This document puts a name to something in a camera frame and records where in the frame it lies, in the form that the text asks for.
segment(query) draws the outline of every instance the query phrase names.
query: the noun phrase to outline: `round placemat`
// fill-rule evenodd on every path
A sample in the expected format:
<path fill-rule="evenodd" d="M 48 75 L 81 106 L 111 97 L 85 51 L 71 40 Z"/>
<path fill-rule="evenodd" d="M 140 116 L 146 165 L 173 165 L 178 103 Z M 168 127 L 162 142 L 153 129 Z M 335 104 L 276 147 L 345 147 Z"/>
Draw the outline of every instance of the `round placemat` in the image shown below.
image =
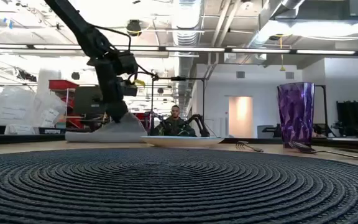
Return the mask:
<path fill-rule="evenodd" d="M 3 154 L 0 223 L 358 223 L 358 166 L 205 149 Z"/>

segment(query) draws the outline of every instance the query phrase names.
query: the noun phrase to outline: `desk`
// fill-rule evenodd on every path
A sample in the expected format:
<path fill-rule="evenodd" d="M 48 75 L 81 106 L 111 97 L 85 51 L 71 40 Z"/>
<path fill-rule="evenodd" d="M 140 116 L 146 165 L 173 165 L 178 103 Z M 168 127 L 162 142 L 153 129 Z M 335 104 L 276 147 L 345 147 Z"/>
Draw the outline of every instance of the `desk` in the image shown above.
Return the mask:
<path fill-rule="evenodd" d="M 282 145 L 279 144 L 251 144 L 251 146 L 259 147 L 263 149 L 264 153 L 271 154 L 283 154 L 289 156 L 300 156 L 300 157 L 312 157 L 318 159 L 330 159 L 334 161 L 347 162 L 350 164 L 358 165 L 358 159 L 350 157 L 344 157 L 334 154 L 328 154 L 320 152 L 317 154 L 302 154 L 295 149 L 283 149 Z M 30 151 L 50 151 L 50 150 L 64 150 L 64 149 L 114 149 L 114 148 L 143 148 L 151 147 L 147 144 L 118 144 L 118 143 L 71 143 L 66 141 L 54 141 L 54 142 L 32 142 L 32 143 L 17 143 L 17 144 L 3 144 L 0 145 L 0 154 L 4 153 L 15 153 L 15 152 L 30 152 Z M 330 147 L 314 147 L 316 150 L 327 150 L 342 152 L 345 154 L 352 154 L 358 156 L 358 153 L 344 152 Z M 238 149 L 234 144 L 218 144 L 214 147 L 207 148 L 205 150 L 227 150 L 227 151 L 252 151 L 251 149 Z"/>

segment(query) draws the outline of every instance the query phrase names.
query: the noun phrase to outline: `ceiling duct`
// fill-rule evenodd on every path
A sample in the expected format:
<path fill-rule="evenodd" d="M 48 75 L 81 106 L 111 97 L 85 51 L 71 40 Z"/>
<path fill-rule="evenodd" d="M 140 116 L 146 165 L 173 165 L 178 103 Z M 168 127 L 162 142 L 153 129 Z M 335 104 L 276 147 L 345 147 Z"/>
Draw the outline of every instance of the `ceiling duct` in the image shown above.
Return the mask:
<path fill-rule="evenodd" d="M 358 33 L 358 5 L 353 0 L 269 0 L 259 14 L 259 29 L 243 48 L 262 48 L 271 36 L 314 36 L 335 31 L 336 36 Z M 225 54 L 225 63 L 262 64 L 265 54 Z"/>
<path fill-rule="evenodd" d="M 188 31 L 189 29 L 201 28 L 201 15 L 203 13 L 203 0 L 173 0 L 175 12 L 173 13 L 172 28 L 186 29 L 186 31 L 178 31 L 173 33 L 173 43 L 176 46 L 197 46 L 200 42 L 200 33 Z M 191 55 L 192 53 L 179 52 L 178 55 Z M 190 70 L 193 66 L 192 57 L 177 57 L 175 75 L 180 77 L 189 77 Z M 179 95 L 179 107 L 184 110 L 185 98 L 188 89 L 188 82 L 177 83 Z"/>

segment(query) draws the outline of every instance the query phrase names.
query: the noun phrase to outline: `purple glass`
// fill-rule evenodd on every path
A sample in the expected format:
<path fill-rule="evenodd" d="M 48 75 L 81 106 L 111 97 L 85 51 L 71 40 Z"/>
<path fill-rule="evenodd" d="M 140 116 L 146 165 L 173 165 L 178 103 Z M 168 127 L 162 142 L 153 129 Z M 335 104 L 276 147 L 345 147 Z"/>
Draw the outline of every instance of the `purple glass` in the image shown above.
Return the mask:
<path fill-rule="evenodd" d="M 311 145 L 314 83 L 288 83 L 277 87 L 284 147 L 290 141 Z"/>

